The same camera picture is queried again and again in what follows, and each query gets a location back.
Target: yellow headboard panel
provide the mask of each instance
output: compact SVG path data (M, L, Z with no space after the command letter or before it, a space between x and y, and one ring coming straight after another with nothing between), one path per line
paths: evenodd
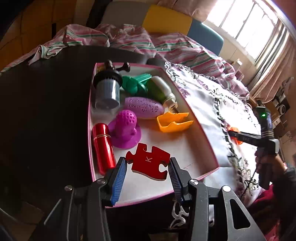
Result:
M160 7L157 5L151 5L142 27L144 27L150 33L182 33L187 35L192 18L183 13Z

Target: metal bolt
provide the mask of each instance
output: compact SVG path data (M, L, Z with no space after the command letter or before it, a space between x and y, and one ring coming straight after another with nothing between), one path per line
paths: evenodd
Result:
M69 192L73 189L73 187L71 185L67 185L65 186L65 191Z
M199 181L196 180L196 179L191 179L189 182L190 182L190 184L192 184L192 185L197 185L197 184L199 183Z
M106 183L106 180L103 179L103 178L100 178L96 181L98 184L105 184Z
M230 192L231 191L230 186L223 186L222 189L223 189L224 192Z

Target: purple toy base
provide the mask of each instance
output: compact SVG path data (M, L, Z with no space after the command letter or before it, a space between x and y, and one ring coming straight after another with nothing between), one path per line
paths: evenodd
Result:
M136 146L142 137L141 129L140 129L140 126L138 125L138 123L136 124L137 133L134 136L132 136L132 138L129 139L128 141L123 141L122 139L117 138L115 136L115 130L114 130L115 129L115 122L116 122L116 118L114 120L112 120L108 125L112 145L115 147L121 148L121 149L130 149L130 148L133 148L134 146Z

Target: curtain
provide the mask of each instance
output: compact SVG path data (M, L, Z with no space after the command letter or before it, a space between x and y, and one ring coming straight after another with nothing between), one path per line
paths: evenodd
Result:
M160 0L157 5L171 8L204 22L217 0Z
M262 103L271 101L282 82L289 77L295 54L294 40L283 24L276 28L276 32L257 61L259 71L248 85L251 97Z

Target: striped blanket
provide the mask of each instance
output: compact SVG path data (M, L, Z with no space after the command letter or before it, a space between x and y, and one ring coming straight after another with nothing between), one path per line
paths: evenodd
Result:
M29 60L29 65L41 58L49 59L56 56L63 48L75 45L114 47L145 54L150 58L183 64L198 74L217 78L222 87L241 97L249 95L249 91L236 79L232 65L186 35L149 34L144 28L129 24L124 24L120 28L110 24L100 24L95 29L78 24L67 25L58 31L52 40L13 61L1 73L32 55L34 56Z

